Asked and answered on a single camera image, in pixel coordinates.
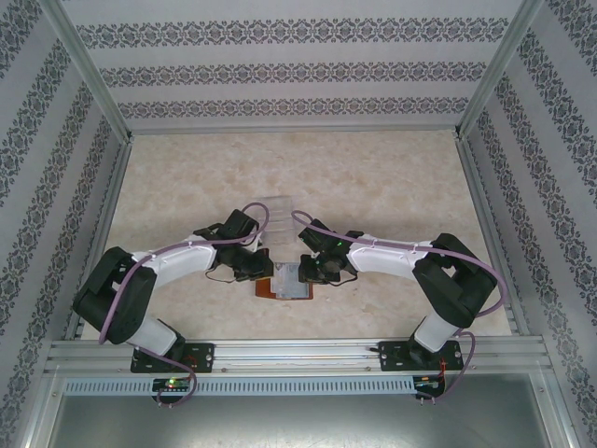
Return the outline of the circuit board with green light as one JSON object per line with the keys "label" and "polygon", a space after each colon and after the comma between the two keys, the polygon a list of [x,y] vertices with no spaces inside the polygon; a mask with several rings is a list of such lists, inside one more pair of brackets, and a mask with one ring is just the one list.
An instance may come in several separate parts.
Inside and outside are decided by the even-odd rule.
{"label": "circuit board with green light", "polygon": [[171,377],[155,379],[152,384],[152,391],[158,392],[188,392],[191,386],[189,377]]}

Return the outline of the aluminium table side rail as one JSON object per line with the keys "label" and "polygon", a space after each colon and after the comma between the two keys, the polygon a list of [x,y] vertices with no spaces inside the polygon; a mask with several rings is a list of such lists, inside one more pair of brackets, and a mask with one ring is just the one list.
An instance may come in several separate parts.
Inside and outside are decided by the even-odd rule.
{"label": "aluminium table side rail", "polygon": [[510,270],[507,266],[507,260],[498,237],[497,228],[493,222],[491,207],[486,198],[485,190],[474,163],[469,145],[465,140],[459,137],[456,137],[454,142],[464,170],[466,183],[471,193],[483,240],[488,250],[489,259],[492,266],[503,277],[507,286],[508,297],[504,300],[504,308],[510,329],[514,334],[530,336],[531,331],[524,318],[515,283],[512,280]]}
{"label": "aluminium table side rail", "polygon": [[54,339],[71,339],[76,327],[72,303],[79,288],[102,255],[114,215],[116,200],[130,156],[132,138],[125,140],[106,163],[101,165],[87,202],[87,208],[77,234],[75,250],[62,281],[58,327]]}

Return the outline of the brown leather card holder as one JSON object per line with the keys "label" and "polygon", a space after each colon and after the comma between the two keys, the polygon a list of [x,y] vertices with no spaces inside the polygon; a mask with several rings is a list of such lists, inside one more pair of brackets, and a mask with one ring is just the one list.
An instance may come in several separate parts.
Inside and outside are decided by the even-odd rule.
{"label": "brown leather card holder", "polygon": [[[271,299],[271,300],[277,300],[277,301],[307,301],[307,300],[278,300],[274,297],[274,294],[271,292],[271,279],[273,278],[273,276],[268,277],[268,278],[262,278],[262,279],[258,279],[255,281],[255,292],[256,292],[256,296],[260,297],[260,298],[264,298],[264,299]],[[308,300],[312,300],[313,299],[313,290],[312,290],[312,285],[308,284],[310,286],[310,290],[312,293],[312,297]]]}

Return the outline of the aluminium mounting rail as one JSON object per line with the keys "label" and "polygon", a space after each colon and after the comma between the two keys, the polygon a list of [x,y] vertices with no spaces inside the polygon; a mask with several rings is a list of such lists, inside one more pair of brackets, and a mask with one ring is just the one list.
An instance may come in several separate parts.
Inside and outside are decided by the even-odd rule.
{"label": "aluminium mounting rail", "polygon": [[[213,376],[290,376],[379,374],[381,356],[372,351],[376,339],[215,340],[206,357]],[[548,349],[536,336],[481,336],[475,343],[461,337],[462,356],[472,354],[467,371],[527,373],[553,369]],[[129,376],[133,348],[93,341],[51,344],[43,365],[46,375]]]}

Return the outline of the aluminium frame post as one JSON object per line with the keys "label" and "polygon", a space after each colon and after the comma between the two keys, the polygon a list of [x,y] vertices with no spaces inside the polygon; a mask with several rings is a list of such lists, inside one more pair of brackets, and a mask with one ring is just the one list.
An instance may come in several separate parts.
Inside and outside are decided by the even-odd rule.
{"label": "aluminium frame post", "polygon": [[111,95],[100,70],[94,63],[75,25],[67,15],[61,0],[37,0],[57,36],[61,39],[76,70],[87,84],[120,142],[128,142],[131,130]]}
{"label": "aluminium frame post", "polygon": [[454,136],[463,140],[470,134],[493,89],[504,74],[523,36],[531,26],[545,0],[521,0],[520,7],[507,27],[493,58],[474,91],[465,112],[455,127]]}
{"label": "aluminium frame post", "polygon": [[537,373],[532,377],[532,383],[549,447],[581,448],[555,374],[550,371]]}
{"label": "aluminium frame post", "polygon": [[57,373],[42,376],[18,448],[49,448],[64,387],[65,380]]}

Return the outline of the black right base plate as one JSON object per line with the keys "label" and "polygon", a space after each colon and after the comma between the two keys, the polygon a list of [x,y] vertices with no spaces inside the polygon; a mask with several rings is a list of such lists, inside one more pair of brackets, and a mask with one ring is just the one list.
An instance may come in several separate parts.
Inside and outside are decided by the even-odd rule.
{"label": "black right base plate", "polygon": [[382,371],[459,371],[464,366],[456,341],[447,341],[438,352],[430,352],[414,340],[381,341],[376,348]]}

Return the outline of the silver printed credit card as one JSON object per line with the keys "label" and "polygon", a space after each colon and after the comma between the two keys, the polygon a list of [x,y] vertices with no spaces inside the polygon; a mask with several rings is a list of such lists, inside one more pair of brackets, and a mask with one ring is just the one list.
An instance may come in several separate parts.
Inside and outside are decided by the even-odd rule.
{"label": "silver printed credit card", "polygon": [[299,281],[299,264],[295,262],[276,262],[271,292],[278,300],[307,300],[312,297],[310,286]]}

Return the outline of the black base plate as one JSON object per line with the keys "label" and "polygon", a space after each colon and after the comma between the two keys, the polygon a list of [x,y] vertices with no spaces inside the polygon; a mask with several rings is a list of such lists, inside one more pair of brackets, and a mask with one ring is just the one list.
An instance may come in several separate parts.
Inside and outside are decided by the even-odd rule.
{"label": "black base plate", "polygon": [[209,373],[213,368],[215,346],[212,343],[183,343],[174,345],[163,357],[185,366],[162,361],[143,351],[134,349],[130,370],[133,373],[186,372]]}
{"label": "black base plate", "polygon": [[376,348],[382,371],[459,371],[464,366],[456,341],[447,341],[438,352],[430,352],[414,340],[381,341]]}

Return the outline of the clear plastic card sleeve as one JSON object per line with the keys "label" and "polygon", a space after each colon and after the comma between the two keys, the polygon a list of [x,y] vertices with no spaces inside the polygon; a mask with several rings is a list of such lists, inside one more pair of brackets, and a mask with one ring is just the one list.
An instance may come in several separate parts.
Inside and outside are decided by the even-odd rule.
{"label": "clear plastic card sleeve", "polygon": [[258,199],[270,211],[266,230],[262,233],[262,242],[268,246],[290,245],[297,239],[295,221],[291,217],[294,202],[291,196],[270,196]]}

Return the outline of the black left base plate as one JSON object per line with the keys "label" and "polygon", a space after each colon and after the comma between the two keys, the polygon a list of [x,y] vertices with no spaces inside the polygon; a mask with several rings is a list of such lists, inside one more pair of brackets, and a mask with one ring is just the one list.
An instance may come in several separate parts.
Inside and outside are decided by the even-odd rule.
{"label": "black left base plate", "polygon": [[185,366],[162,361],[143,351],[134,349],[130,370],[133,373],[186,372],[209,373],[213,368],[215,346],[212,343],[183,343],[174,345],[163,357]]}

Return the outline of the grey metal sheet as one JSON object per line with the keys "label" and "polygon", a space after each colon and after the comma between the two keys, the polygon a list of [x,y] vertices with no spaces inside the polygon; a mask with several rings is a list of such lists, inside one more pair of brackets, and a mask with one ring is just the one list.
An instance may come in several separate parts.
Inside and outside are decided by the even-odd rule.
{"label": "grey metal sheet", "polygon": [[50,448],[551,448],[538,412],[515,401],[204,397],[172,410],[147,398],[68,397]]}

